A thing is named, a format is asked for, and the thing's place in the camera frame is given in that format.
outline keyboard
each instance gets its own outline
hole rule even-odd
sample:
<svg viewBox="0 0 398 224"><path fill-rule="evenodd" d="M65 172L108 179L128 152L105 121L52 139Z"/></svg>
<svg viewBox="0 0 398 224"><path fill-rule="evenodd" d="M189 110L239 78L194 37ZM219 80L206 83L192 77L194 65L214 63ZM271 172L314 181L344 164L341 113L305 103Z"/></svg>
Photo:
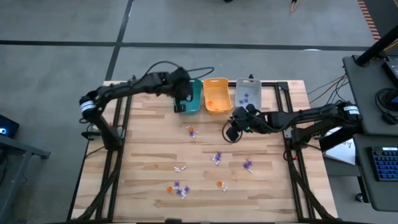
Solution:
<svg viewBox="0 0 398 224"><path fill-rule="evenodd" d="M377 181L398 181L398 147L371 147Z"/></svg>

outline plastic container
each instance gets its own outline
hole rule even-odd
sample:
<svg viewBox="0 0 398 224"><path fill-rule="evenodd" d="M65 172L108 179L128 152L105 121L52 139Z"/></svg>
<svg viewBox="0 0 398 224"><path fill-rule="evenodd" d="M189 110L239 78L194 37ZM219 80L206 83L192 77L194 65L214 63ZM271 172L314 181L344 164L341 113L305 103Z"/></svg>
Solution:
<svg viewBox="0 0 398 224"><path fill-rule="evenodd" d="M202 83L199 79L190 80L193 90L192 101L181 101L181 104L185 105L184 114L196 114L200 110L201 105L201 93L202 93Z"/></svg>
<svg viewBox="0 0 398 224"><path fill-rule="evenodd" d="M252 78L239 78L236 80L235 106L253 104L261 110L261 81Z"/></svg>
<svg viewBox="0 0 398 224"><path fill-rule="evenodd" d="M229 98L228 79L209 78L203 82L206 109L209 114L228 113L233 105Z"/></svg>

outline blue light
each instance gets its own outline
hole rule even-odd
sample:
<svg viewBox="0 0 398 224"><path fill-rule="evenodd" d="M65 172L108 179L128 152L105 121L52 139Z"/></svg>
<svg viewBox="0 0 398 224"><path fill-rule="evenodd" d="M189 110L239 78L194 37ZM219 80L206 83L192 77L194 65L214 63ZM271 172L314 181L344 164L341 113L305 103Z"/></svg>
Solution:
<svg viewBox="0 0 398 224"><path fill-rule="evenodd" d="M0 128L0 134L6 135L6 134L7 134L7 129L5 129L5 128Z"/></svg>

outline black desk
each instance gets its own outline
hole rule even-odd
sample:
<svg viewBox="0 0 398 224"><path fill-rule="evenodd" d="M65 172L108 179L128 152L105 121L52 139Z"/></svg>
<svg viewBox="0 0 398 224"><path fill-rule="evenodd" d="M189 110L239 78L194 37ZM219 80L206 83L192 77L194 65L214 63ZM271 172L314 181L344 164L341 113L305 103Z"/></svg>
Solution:
<svg viewBox="0 0 398 224"><path fill-rule="evenodd" d="M0 185L0 223L5 223L9 215L11 203L16 196L29 164L29 159L32 155L48 159L50 153L2 135L0 135L0 148L9 151L7 173L4 176L2 185Z"/></svg>
<svg viewBox="0 0 398 224"><path fill-rule="evenodd" d="M355 134L356 157L368 199L377 211L398 212L398 182L378 182L369 159L369 147L398 147L397 137Z"/></svg>
<svg viewBox="0 0 398 224"><path fill-rule="evenodd" d="M390 125L384 122L381 118L381 112L374 102L374 95L377 91L382 88L395 88L381 68L384 62L385 60L382 59L372 59L367 67L360 67L355 64L352 57L343 58L355 104L363 116L364 133L398 136L398 125Z"/></svg>

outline gray bin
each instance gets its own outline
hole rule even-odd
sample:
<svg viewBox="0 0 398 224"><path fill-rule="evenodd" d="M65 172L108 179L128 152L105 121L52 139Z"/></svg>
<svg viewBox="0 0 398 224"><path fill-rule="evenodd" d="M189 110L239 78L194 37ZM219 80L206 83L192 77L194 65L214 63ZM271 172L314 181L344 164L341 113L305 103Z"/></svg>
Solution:
<svg viewBox="0 0 398 224"><path fill-rule="evenodd" d="M261 110L261 81L252 78L239 78L236 80L235 107L253 104Z"/></svg>

